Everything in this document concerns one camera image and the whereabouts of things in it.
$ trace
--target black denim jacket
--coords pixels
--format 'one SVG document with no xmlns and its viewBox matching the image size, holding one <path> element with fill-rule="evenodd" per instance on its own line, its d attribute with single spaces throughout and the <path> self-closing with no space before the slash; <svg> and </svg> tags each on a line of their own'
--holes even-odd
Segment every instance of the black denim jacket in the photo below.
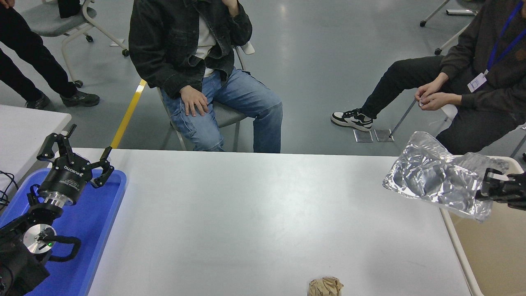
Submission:
<svg viewBox="0 0 526 296">
<path fill-rule="evenodd" d="M 243 7 L 232 18 L 221 0 L 135 0 L 129 50 L 139 76 L 170 97 L 186 85 L 201 91 L 205 67 L 221 71 L 227 81 L 234 68 L 233 46 L 244 45 L 252 24 Z M 202 60 L 193 56 L 199 40 L 199 15 L 217 44 Z"/>
</svg>

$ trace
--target hand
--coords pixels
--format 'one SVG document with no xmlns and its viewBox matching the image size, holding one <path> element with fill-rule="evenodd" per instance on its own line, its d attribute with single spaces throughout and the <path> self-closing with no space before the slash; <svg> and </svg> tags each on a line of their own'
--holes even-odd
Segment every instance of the hand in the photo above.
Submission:
<svg viewBox="0 0 526 296">
<path fill-rule="evenodd" d="M 442 85 L 437 81 L 425 84 L 417 89 L 417 92 L 414 94 L 414 99 L 420 102 L 421 99 L 436 93 L 441 87 Z"/>
<path fill-rule="evenodd" d="M 461 98 L 461 95 L 456 94 L 434 93 L 421 99 L 423 105 L 420 106 L 420 109 L 424 111 L 435 111 L 447 104 L 460 105 Z"/>
<path fill-rule="evenodd" d="M 428 95 L 436 93 L 442 88 L 447 80 L 449 80 L 447 74 L 440 72 L 437 78 L 435 78 L 432 82 L 418 88 L 417 92 L 414 94 L 414 99 L 420 101 L 421 99 L 426 98 Z"/>
<path fill-rule="evenodd" d="M 202 92 L 195 88 L 187 85 L 181 88 L 181 100 L 185 103 L 186 116 L 189 115 L 189 111 L 192 112 L 192 116 L 196 116 L 196 108 L 199 110 L 201 116 L 205 116 L 205 112 L 208 113 L 208 99 L 203 95 Z"/>
<path fill-rule="evenodd" d="M 0 0 L 0 4 L 4 6 L 6 9 L 9 9 L 15 6 L 15 0 Z"/>
<path fill-rule="evenodd" d="M 221 1 L 223 2 L 223 4 L 225 4 L 228 7 L 230 16 L 234 17 L 239 14 L 239 7 L 237 5 L 237 0 L 221 0 Z"/>
</svg>

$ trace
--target gray chair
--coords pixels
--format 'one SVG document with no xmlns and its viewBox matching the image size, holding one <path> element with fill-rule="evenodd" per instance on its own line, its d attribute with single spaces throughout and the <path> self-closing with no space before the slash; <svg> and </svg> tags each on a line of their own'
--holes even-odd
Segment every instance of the gray chair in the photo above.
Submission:
<svg viewBox="0 0 526 296">
<path fill-rule="evenodd" d="M 427 23 L 427 21 L 433 17 L 439 10 L 441 10 L 450 0 L 444 0 L 440 6 L 435 9 L 430 15 L 428 15 L 424 20 L 420 21 L 420 26 L 424 27 Z M 484 5 L 485 0 L 457 0 L 458 4 L 462 7 L 464 7 L 465 11 L 452 11 L 448 9 L 446 13 L 448 15 L 476 15 L 480 8 Z M 464 28 L 462 28 L 458 33 L 456 33 L 453 37 L 451 37 L 446 43 L 442 44 L 439 48 L 434 50 L 434 54 L 439 55 L 442 53 L 444 48 L 448 47 L 452 42 L 457 40 L 460 34 L 466 30 L 466 28 L 469 26 L 467 24 Z"/>
<path fill-rule="evenodd" d="M 406 116 L 409 113 L 409 111 L 411 111 L 411 109 L 413 109 L 413 106 L 414 106 L 414 104 L 416 102 L 417 102 L 416 100 L 412 100 L 411 105 L 409 105 L 409 108 L 407 108 L 407 110 L 403 114 L 402 118 L 398 121 L 397 125 L 393 128 L 392 132 L 389 134 L 389 138 L 392 139 L 393 135 L 395 134 L 395 131 L 398 129 L 400 124 L 402 124 L 402 121 L 406 118 Z M 457 108 L 454 105 L 450 105 L 450 104 L 443 106 L 442 108 L 440 108 L 440 110 L 442 110 L 444 112 L 444 114 L 446 115 L 446 118 L 444 119 L 444 121 L 447 121 L 448 119 L 449 120 L 453 120 L 453 118 L 455 118 L 455 115 L 457 114 Z"/>
<path fill-rule="evenodd" d="M 248 42 L 244 46 L 241 46 L 241 49 L 247 55 L 253 54 L 255 52 L 254 48 L 252 47 L 250 42 Z M 245 62 L 243 61 L 243 58 L 241 57 L 239 47 L 235 47 L 235 50 L 236 50 L 236 55 L 237 55 L 237 57 L 239 59 L 239 62 L 241 64 L 241 69 L 243 71 L 246 71 Z M 163 106 L 164 106 L 164 108 L 166 110 L 166 114 L 168 115 L 168 118 L 170 118 L 170 126 L 172 126 L 172 128 L 177 133 L 177 137 L 179 138 L 179 142 L 181 144 L 181 148 L 183 150 L 187 150 L 185 142 L 183 140 L 183 136 L 181 135 L 181 132 L 180 132 L 179 128 L 177 127 L 177 124 L 175 124 L 175 122 L 171 119 L 171 113 L 168 110 L 168 107 L 166 106 L 166 104 L 164 103 L 163 95 L 161 94 L 160 88 L 157 88 L 157 92 L 159 93 L 159 97 L 161 99 L 161 102 L 163 103 Z M 234 147 L 233 147 L 233 151 L 237 152 L 237 146 L 238 146 L 238 140 L 239 140 L 239 126 L 240 126 L 241 120 L 246 118 L 246 115 L 244 115 L 243 113 L 238 112 L 238 111 L 236 111 L 236 110 L 234 110 L 234 109 L 232 109 L 232 108 L 230 108 L 228 106 L 225 106 L 225 105 L 223 105 L 223 104 L 221 104 L 219 102 L 214 102 L 214 112 L 216 113 L 216 121 L 217 121 L 217 125 L 218 125 L 219 128 L 222 128 L 222 127 L 225 127 L 225 126 L 229 126 L 229 125 L 232 125 L 232 124 L 236 125 L 236 129 L 235 129 L 235 133 L 234 133 Z"/>
<path fill-rule="evenodd" d="M 39 4 L 21 13 L 31 30 L 36 34 L 44 37 L 57 37 L 61 35 L 67 36 L 67 38 L 62 41 L 62 55 L 64 57 L 64 61 L 66 62 L 69 75 L 77 87 L 82 87 L 84 83 L 81 80 L 78 80 L 75 76 L 71 61 L 66 53 L 66 44 L 68 44 L 71 40 L 84 34 L 88 42 L 93 42 L 93 38 L 89 36 L 87 32 L 91 28 L 96 27 L 102 33 L 104 33 L 104 35 L 108 36 L 116 44 L 122 47 L 123 56 L 129 55 L 126 45 L 124 45 L 121 41 L 119 41 L 112 34 L 102 28 L 97 22 L 95 22 L 95 20 L 93 20 L 95 16 L 97 16 L 97 12 L 89 6 L 93 2 L 93 0 L 85 0 L 82 5 L 82 13 L 68 18 L 60 18 L 58 13 L 58 3 L 56 0 L 50 2 L 42 0 L 42 4 Z M 77 30 L 76 32 L 71 34 L 69 33 L 75 29 Z"/>
<path fill-rule="evenodd" d="M 521 130 L 525 130 L 526 131 L 526 124 L 523 124 L 521 126 L 519 126 L 519 129 Z M 513 152 L 511 153 L 510 157 L 511 158 L 514 158 L 515 155 L 517 154 L 517 152 L 519 151 L 519 149 L 522 147 L 522 145 L 524 144 L 524 142 L 526 142 L 526 134 L 524 135 L 524 137 L 522 137 L 521 141 L 519 142 L 519 144 L 517 145 L 517 147 L 515 147 L 515 149 L 513 150 Z"/>
</svg>

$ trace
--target black and white sneaker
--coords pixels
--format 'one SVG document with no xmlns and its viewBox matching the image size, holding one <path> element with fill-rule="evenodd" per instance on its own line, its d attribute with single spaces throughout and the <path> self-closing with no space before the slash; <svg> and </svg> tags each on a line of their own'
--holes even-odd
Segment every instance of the black and white sneaker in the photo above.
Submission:
<svg viewBox="0 0 526 296">
<path fill-rule="evenodd" d="M 363 132 L 370 131 L 372 127 L 372 119 L 365 116 L 360 108 L 347 112 L 334 112 L 330 119 L 339 126 L 349 126 Z"/>
</svg>

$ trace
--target black shoe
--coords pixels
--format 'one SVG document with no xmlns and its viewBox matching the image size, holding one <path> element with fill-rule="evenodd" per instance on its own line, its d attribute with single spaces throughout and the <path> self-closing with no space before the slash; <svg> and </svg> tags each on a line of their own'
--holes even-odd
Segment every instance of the black shoe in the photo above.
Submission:
<svg viewBox="0 0 526 296">
<path fill-rule="evenodd" d="M 64 97 L 60 95 L 62 103 L 67 107 L 81 105 L 84 107 L 91 107 L 98 104 L 100 98 L 98 95 L 83 93 L 79 90 L 72 97 Z"/>
<path fill-rule="evenodd" d="M 372 127 L 372 119 L 365 116 L 360 108 L 347 112 L 334 112 L 330 119 L 337 125 L 353 127 L 363 132 L 370 131 Z"/>
<path fill-rule="evenodd" d="M 49 102 L 49 98 L 45 94 L 42 94 L 42 97 L 36 101 L 27 101 L 26 108 L 42 110 L 49 104 Z"/>
</svg>

